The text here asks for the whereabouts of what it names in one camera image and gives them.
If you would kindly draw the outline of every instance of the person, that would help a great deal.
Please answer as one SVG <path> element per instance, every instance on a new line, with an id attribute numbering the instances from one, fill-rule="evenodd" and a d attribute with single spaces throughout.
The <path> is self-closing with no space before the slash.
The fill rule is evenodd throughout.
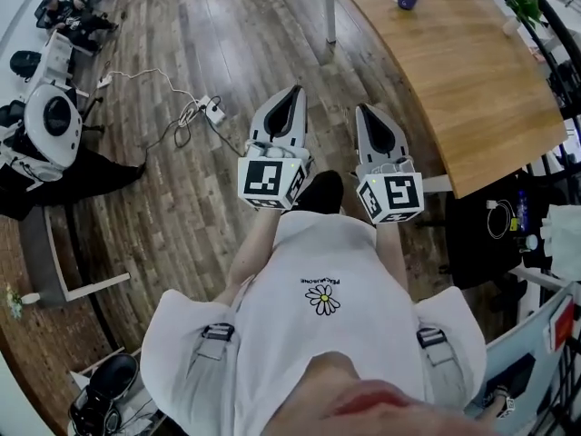
<path id="1" fill-rule="evenodd" d="M 160 410 L 187 423 L 192 332 L 201 315 L 235 314 L 237 435 L 489 435 L 503 406 L 479 421 L 461 409 L 477 394 L 486 345 L 457 288 L 414 304 L 396 224 L 340 214 L 340 176 L 318 174 L 284 215 L 259 210 L 213 302 L 166 292 L 143 340 L 143 383 Z M 447 328 L 465 388 L 443 408 L 426 373 L 418 331 L 428 317 Z"/>
<path id="2" fill-rule="evenodd" d="M 44 26 L 51 33 L 58 31 L 74 45 L 97 52 L 99 45 L 89 39 L 97 30 L 115 31 L 119 25 L 94 15 L 85 8 L 83 0 L 45 0 Z"/>

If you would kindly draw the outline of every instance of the white t-shirt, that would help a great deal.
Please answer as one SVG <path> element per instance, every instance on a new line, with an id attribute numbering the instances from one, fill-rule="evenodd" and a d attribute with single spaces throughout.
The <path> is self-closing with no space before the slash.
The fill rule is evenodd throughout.
<path id="1" fill-rule="evenodd" d="M 469 317 L 459 322 L 464 328 L 459 336 L 472 342 L 476 337 L 473 353 L 468 352 L 476 361 L 474 394 L 486 368 L 479 359 L 486 357 L 484 340 L 461 294 L 449 298 L 458 315 Z M 437 310 L 433 299 L 429 307 Z M 236 315 L 241 347 L 234 434 L 261 434 L 311 358 L 324 352 L 349 357 L 362 379 L 384 380 L 430 401 L 416 338 L 418 307 L 379 260 L 371 226 L 337 214 L 284 215 L 272 257 Z M 198 318 L 213 312 L 220 314 L 223 306 L 168 292 L 153 317 L 143 343 L 143 381 L 170 416 L 164 404 L 171 401 L 172 383 L 183 379 L 172 373 L 178 368 L 172 362 L 189 360 L 188 332 L 201 326 Z"/>

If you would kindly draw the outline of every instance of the wooden floor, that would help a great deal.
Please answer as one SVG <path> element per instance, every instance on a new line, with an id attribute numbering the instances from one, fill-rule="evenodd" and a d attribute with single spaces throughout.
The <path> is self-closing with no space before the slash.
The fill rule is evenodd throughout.
<path id="1" fill-rule="evenodd" d="M 136 74 L 160 68 L 178 89 L 197 97 L 221 97 L 227 114 L 221 133 L 241 152 L 256 109 L 280 89 L 299 83 L 308 95 L 307 147 L 315 157 L 315 169 L 341 173 L 346 184 L 343 207 L 347 214 L 363 218 L 348 175 L 357 163 L 353 115 L 358 103 L 374 104 L 391 114 L 406 132 L 416 167 L 425 176 L 439 174 L 443 167 L 419 109 L 386 50 L 353 5 L 348 0 L 339 2 L 338 42 L 333 46 L 325 43 L 321 0 L 104 0 L 101 7 L 112 19 L 126 12 L 126 20 L 99 56 L 79 57 L 75 81 L 92 91 L 108 70 Z M 104 103 L 90 123 L 105 124 L 107 132 L 103 137 L 85 134 L 84 140 L 123 164 L 139 164 L 144 147 L 160 137 L 188 101 L 186 95 L 172 93 L 157 74 L 135 80 L 117 76 L 99 94 Z M 165 290 L 174 288 L 207 300 L 222 289 L 254 215 L 237 198 L 236 180 L 237 156 L 197 119 L 187 146 L 176 149 L 170 133 L 150 151 L 141 181 L 74 207 L 92 281 L 124 272 L 132 276 L 129 282 L 97 294 L 121 345 L 129 350 L 141 345 Z M 442 217 L 439 196 L 429 197 L 427 208 L 421 218 Z M 56 219 L 59 212 L 53 211 Z M 5 225 L 17 234 L 12 223 Z M 447 262 L 443 229 L 420 230 L 414 223 L 400 227 L 412 297 L 419 300 L 448 287 L 449 276 L 438 269 Z M 14 241 L 8 244 L 12 244 L 11 253 L 19 253 Z M 63 257 L 68 256 L 70 248 L 58 245 Z M 474 311 L 488 339 L 502 330 L 502 317 L 487 311 L 487 297 L 494 292 L 485 287 L 473 296 Z M 34 307 L 31 312 L 32 318 L 52 315 Z M 32 386 L 36 394 L 45 397 L 52 382 L 58 387 L 53 390 L 55 399 L 41 400 L 62 426 L 74 397 L 74 388 L 63 383 L 64 371 L 83 368 L 110 348 L 96 331 L 86 300 L 73 302 L 58 315 L 66 315 L 72 329 L 90 322 L 84 326 L 86 339 L 60 337 L 66 328 L 63 322 L 54 338 L 45 336 L 44 341 L 80 341 L 81 351 L 44 347 L 41 335 L 47 328 L 50 331 L 50 325 L 34 323 L 31 315 L 25 328 L 35 337 L 34 347 L 23 346 L 27 338 L 19 333 L 22 326 L 2 321 L 6 347 L 14 351 L 15 363 L 25 357 L 26 363 L 39 361 L 40 371 L 22 366 L 24 376 L 44 374 Z M 76 359 L 67 359 L 68 353 Z M 55 368 L 45 368 L 48 362 L 59 361 Z"/>

